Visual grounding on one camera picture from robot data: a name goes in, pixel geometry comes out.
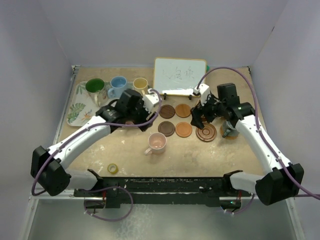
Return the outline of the yellow tape roll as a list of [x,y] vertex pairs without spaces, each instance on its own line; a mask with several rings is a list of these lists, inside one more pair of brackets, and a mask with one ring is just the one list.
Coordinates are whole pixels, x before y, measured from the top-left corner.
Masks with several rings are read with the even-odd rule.
[[111,164],[109,164],[109,165],[107,166],[107,171],[108,171],[110,174],[114,175],[114,174],[117,174],[117,173],[118,173],[119,168],[118,168],[118,166],[117,166],[116,164],[111,163]]

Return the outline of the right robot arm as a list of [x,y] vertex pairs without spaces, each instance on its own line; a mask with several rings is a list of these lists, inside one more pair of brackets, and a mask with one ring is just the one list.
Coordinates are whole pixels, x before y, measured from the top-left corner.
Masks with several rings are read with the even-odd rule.
[[191,125],[203,129],[202,117],[208,123],[223,117],[229,129],[244,136],[264,170],[263,176],[241,170],[225,174],[223,192],[233,196],[243,190],[257,195],[266,206],[297,196],[299,188],[295,182],[302,183],[303,167],[299,163],[292,164],[281,153],[266,133],[252,105],[240,102],[235,84],[218,85],[217,92],[218,96],[214,96],[204,83],[193,89],[193,94],[200,100],[190,111]]

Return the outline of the light blue mug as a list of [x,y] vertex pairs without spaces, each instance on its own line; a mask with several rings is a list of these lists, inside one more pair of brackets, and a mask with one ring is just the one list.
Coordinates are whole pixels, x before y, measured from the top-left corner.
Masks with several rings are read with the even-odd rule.
[[115,76],[110,81],[111,88],[107,91],[110,99],[120,98],[122,93],[128,89],[128,81],[124,76]]

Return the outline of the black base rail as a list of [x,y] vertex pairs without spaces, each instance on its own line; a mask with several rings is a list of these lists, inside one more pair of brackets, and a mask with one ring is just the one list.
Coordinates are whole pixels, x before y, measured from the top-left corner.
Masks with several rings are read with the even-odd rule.
[[226,200],[249,197],[235,190],[224,177],[102,177],[91,190],[76,189],[75,197],[100,198],[107,209],[124,204],[205,205],[219,207]]

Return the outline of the dark walnut coaster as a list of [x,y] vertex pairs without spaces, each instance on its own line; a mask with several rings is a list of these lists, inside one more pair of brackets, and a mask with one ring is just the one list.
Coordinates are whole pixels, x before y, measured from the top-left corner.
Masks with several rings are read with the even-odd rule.
[[165,104],[161,107],[159,115],[164,119],[170,119],[176,114],[175,108],[172,105]]
[[169,137],[175,133],[175,126],[170,121],[163,121],[158,125],[158,132],[162,133],[166,137]]

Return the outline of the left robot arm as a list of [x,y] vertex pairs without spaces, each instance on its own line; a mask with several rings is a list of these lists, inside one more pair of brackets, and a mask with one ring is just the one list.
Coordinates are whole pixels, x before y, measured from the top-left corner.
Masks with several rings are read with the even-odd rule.
[[33,151],[30,174],[34,184],[40,184],[50,196],[67,188],[83,189],[91,196],[98,196],[103,191],[103,184],[97,173],[90,169],[68,171],[68,167],[82,152],[118,128],[146,131],[159,114],[153,109],[160,106],[161,97],[152,88],[145,95],[133,89],[125,90],[119,99],[102,106],[69,137],[48,148],[39,146]]

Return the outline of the floral serving tray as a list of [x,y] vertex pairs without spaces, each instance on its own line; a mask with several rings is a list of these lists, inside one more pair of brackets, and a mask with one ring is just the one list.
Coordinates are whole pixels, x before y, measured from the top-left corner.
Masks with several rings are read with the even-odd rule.
[[82,127],[100,109],[87,92],[86,83],[82,81],[75,87],[66,117],[67,124],[72,127]]

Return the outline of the yellow-framed whiteboard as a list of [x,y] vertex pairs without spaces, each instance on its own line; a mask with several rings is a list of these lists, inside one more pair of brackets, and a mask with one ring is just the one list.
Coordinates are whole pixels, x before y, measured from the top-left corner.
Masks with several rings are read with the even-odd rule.
[[206,72],[204,59],[157,57],[154,60],[153,88],[161,95],[188,97]]

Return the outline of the light wood coaster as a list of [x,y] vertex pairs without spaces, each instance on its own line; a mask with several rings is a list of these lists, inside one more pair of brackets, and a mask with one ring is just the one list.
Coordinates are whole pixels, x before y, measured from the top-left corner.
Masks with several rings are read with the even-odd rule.
[[187,122],[179,122],[176,126],[175,126],[175,132],[176,134],[181,137],[181,138],[187,138],[189,137],[192,132],[193,132],[193,128],[192,126],[187,123]]
[[191,115],[191,107],[187,104],[179,104],[175,107],[175,113],[180,118],[187,118]]

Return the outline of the pink mug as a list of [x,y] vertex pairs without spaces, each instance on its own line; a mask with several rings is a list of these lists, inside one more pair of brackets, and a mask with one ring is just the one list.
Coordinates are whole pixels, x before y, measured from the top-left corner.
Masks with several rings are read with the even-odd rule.
[[165,152],[167,146],[167,138],[163,133],[152,133],[148,138],[148,148],[144,151],[146,156],[155,154],[160,155]]

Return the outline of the ringed brown wood coaster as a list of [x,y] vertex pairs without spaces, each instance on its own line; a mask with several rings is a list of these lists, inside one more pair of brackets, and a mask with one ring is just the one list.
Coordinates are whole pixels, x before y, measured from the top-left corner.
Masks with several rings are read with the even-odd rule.
[[196,129],[196,136],[203,142],[211,142],[213,141],[216,136],[217,136],[217,129],[215,128],[214,125],[204,122],[203,123],[204,128],[200,129],[197,128]]

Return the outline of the aluminium frame rail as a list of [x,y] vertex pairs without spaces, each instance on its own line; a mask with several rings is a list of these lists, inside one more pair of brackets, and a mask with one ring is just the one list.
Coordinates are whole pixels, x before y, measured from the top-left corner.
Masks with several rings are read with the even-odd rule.
[[238,191],[252,193],[258,196],[260,201],[268,206],[276,202],[295,197],[299,189],[287,177],[277,175],[275,172],[267,174],[263,178],[242,182],[241,186],[232,183],[231,177],[200,177],[200,178],[161,178],[161,177],[103,177],[93,182],[93,186],[85,186],[83,183],[71,185],[71,179],[43,180],[38,183],[43,187],[43,191],[35,192],[35,185],[31,188],[31,194],[38,196],[48,193],[50,196],[57,196],[65,189],[76,189],[87,193],[103,192],[106,188],[116,187],[126,188],[138,194],[190,194],[196,192],[210,192],[215,196],[231,196]]

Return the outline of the pale yellow mug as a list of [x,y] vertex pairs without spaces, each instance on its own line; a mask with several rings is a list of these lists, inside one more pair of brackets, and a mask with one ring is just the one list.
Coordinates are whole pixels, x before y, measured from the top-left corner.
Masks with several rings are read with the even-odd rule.
[[136,78],[133,81],[133,89],[142,96],[148,93],[148,87],[148,81],[143,77]]

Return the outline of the green interior mug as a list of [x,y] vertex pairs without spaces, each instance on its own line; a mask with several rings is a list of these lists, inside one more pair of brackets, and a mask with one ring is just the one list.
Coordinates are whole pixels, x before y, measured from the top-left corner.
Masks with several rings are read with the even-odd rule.
[[105,82],[100,78],[92,78],[85,84],[85,90],[97,107],[101,107],[106,99],[107,92]]

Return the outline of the grey stoneware cup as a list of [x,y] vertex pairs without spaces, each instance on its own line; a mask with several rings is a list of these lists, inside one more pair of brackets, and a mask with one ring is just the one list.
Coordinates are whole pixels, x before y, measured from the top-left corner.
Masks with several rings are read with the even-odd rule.
[[222,127],[222,134],[221,135],[223,138],[227,138],[227,137],[236,138],[239,134],[238,131],[227,120],[222,124],[221,127]]

